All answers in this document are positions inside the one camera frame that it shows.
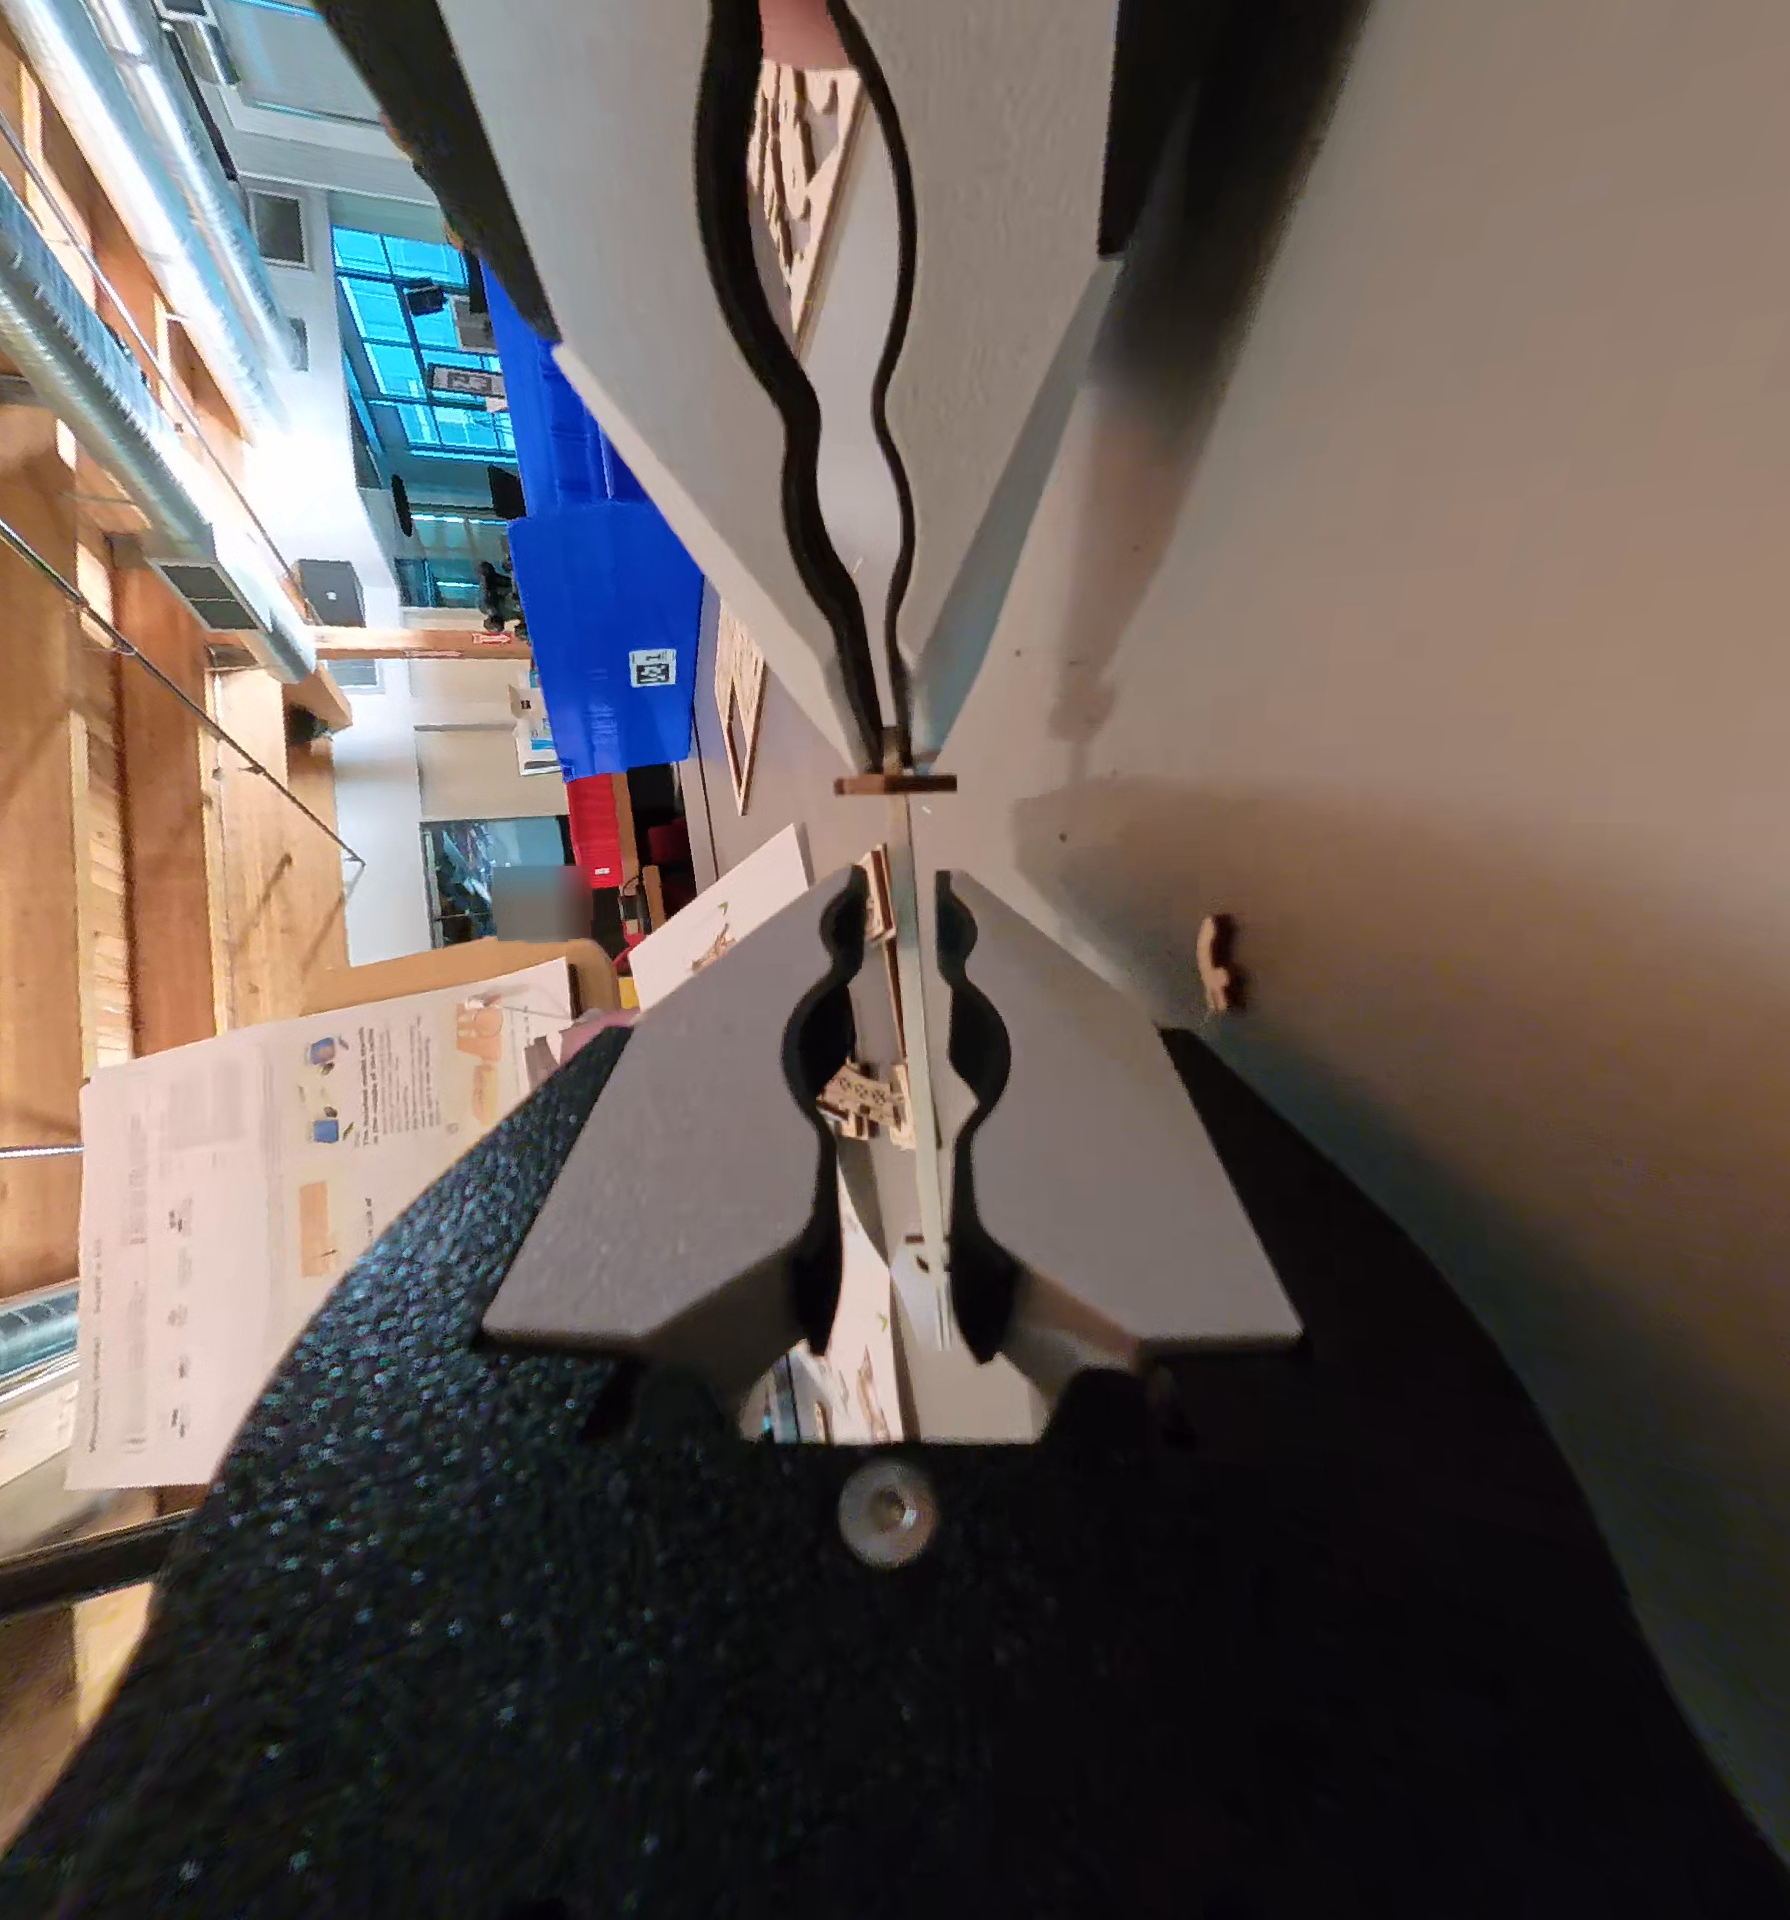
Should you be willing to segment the large glass window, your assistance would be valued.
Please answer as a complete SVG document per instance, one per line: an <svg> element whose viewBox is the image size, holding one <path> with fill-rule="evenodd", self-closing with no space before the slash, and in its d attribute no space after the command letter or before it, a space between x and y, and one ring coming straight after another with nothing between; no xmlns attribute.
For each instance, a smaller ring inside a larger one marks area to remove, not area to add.
<svg viewBox="0 0 1790 1920"><path fill-rule="evenodd" d="M329 232L347 393L373 451L419 461L512 463L516 430L495 405L498 357L458 340L471 293L447 242L372 227Z"/></svg>

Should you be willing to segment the white instruction booklet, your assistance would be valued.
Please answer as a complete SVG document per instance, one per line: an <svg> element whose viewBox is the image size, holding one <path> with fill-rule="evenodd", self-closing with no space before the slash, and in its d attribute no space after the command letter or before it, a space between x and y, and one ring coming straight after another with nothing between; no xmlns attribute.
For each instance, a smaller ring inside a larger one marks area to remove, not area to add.
<svg viewBox="0 0 1790 1920"><path fill-rule="evenodd" d="M812 885L802 827L782 828L682 905L627 959L646 1010ZM891 1019L876 954L864 954L849 988L847 1059L891 1061ZM899 1354L896 1255L920 1250L913 1153L889 1139L834 1139L841 1285L823 1352L794 1346L760 1388L762 1431L777 1442L884 1445L906 1434Z"/></svg>

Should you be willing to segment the wooden parts sheet with arches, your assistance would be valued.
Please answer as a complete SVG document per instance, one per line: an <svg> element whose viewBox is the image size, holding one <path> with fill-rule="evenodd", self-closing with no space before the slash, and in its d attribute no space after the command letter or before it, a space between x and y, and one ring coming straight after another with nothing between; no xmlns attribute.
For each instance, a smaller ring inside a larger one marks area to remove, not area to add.
<svg viewBox="0 0 1790 1920"><path fill-rule="evenodd" d="M747 198L764 290L795 351L809 339L828 271L828 234L864 109L855 70L760 62L745 147Z"/></svg>

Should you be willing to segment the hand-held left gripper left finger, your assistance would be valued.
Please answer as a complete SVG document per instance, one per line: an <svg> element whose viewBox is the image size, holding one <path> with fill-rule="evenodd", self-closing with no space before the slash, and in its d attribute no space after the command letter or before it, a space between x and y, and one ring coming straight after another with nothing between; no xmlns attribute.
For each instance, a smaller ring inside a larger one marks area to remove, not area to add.
<svg viewBox="0 0 1790 1920"><path fill-rule="evenodd" d="M817 1096L855 1048L867 877L843 866L645 1010L480 1323L488 1346L629 1360L726 1413L828 1344L843 1272Z"/></svg>

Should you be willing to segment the tagged blue plastic bin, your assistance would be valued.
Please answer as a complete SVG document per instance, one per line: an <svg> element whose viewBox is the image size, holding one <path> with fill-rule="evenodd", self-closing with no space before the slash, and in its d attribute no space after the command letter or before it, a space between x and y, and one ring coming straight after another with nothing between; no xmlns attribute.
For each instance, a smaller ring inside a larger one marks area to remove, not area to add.
<svg viewBox="0 0 1790 1920"><path fill-rule="evenodd" d="M687 761L706 583L660 511L580 501L506 543L566 779Z"/></svg>

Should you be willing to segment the metal vent grille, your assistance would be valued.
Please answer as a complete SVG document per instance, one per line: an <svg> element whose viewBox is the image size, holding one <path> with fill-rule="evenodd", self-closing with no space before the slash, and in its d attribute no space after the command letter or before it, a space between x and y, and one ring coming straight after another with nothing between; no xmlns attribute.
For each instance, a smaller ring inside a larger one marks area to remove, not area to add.
<svg viewBox="0 0 1790 1920"><path fill-rule="evenodd" d="M212 634L263 634L265 620L236 582L212 561L150 560L161 578Z"/></svg>

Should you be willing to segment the red plastic bin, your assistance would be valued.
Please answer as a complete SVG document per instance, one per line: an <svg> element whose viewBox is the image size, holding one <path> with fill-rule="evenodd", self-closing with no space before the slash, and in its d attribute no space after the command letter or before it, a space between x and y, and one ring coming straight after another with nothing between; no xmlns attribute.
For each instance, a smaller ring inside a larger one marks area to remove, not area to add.
<svg viewBox="0 0 1790 1920"><path fill-rule="evenodd" d="M593 889L619 889L639 877L640 854L624 775L566 782L566 817L574 866Z"/></svg>

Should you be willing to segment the wooden sheet with rectangular cut-out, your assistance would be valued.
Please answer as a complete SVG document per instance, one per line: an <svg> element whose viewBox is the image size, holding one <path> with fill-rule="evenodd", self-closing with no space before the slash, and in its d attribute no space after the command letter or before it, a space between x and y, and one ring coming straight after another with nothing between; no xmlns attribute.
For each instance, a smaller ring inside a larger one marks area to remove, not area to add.
<svg viewBox="0 0 1790 1920"><path fill-rule="evenodd" d="M745 814L753 792L764 708L764 659L749 630L728 606L718 608L712 695L734 804L739 814Z"/></svg>

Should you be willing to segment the thin wooden tower spire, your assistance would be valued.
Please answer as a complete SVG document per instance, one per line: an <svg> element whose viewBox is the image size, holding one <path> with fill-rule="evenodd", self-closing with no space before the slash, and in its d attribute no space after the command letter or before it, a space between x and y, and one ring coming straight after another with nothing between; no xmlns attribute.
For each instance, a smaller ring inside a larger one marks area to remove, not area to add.
<svg viewBox="0 0 1790 1920"><path fill-rule="evenodd" d="M906 1112L913 1139L913 1185L920 1250L908 1255L915 1272L905 1294L908 1320L924 1349L946 1354L954 1344L948 1287L946 1200L942 1196L942 1134L934 1100L924 920L913 848L912 801L923 777L891 763L889 875L894 902L894 957L900 993Z"/></svg>

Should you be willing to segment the wooden tower model section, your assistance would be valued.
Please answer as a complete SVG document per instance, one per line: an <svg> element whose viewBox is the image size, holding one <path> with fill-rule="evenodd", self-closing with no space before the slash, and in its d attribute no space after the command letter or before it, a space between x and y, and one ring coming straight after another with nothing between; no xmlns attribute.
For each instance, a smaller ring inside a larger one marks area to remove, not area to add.
<svg viewBox="0 0 1790 1920"><path fill-rule="evenodd" d="M817 1111L831 1122L837 1139L889 1139L913 1151L912 1087L906 1069L906 1019L896 952L894 877L884 841L875 845L856 862L866 884L864 952L876 954L891 1019L894 1053L887 1069L847 1059L817 1096Z"/></svg>

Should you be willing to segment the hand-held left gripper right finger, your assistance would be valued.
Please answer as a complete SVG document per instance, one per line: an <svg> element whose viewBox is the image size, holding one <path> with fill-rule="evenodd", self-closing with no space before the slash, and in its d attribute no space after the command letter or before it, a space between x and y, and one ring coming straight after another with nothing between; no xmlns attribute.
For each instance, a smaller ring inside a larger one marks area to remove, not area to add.
<svg viewBox="0 0 1790 1920"><path fill-rule="evenodd" d="M974 875L931 881L935 1439L1033 1439L1087 1374L1294 1358L1305 1320L1148 1015Z"/></svg>

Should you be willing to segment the printed instruction sheet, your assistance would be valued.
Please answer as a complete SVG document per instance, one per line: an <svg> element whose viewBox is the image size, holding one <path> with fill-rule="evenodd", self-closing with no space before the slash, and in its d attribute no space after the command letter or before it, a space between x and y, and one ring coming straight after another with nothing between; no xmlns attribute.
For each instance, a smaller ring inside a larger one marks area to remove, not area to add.
<svg viewBox="0 0 1790 1920"><path fill-rule="evenodd" d="M574 1015L549 949L97 1071L67 1485L205 1482L329 1287L529 1096Z"/></svg>

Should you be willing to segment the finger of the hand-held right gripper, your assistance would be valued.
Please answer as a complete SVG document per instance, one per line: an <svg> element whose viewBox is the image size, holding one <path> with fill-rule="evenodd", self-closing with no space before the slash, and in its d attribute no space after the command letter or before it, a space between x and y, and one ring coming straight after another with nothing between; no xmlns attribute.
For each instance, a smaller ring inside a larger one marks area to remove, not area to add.
<svg viewBox="0 0 1790 1920"><path fill-rule="evenodd" d="M879 421L906 483L891 632L943 743L1002 614L1118 266L1099 203L1115 2L847 4L894 169L903 323Z"/></svg>
<svg viewBox="0 0 1790 1920"><path fill-rule="evenodd" d="M884 719L757 255L757 4L444 2L571 387L843 756Z"/></svg>

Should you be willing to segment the silver ventilation duct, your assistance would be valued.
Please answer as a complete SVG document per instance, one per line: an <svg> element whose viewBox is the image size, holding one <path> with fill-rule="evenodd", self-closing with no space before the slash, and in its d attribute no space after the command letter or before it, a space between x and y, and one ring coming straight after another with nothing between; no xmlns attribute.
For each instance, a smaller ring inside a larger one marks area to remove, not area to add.
<svg viewBox="0 0 1790 1920"><path fill-rule="evenodd" d="M253 438L287 438L294 328L153 10L0 10L236 417Z"/></svg>
<svg viewBox="0 0 1790 1920"><path fill-rule="evenodd" d="M71 285L3 173L0 348L147 520L147 561L217 564L265 620L263 634L227 636L247 642L284 685L313 677L316 653L303 619L275 578L260 578L247 555L220 549L210 511L169 461L174 444L138 363Z"/></svg>

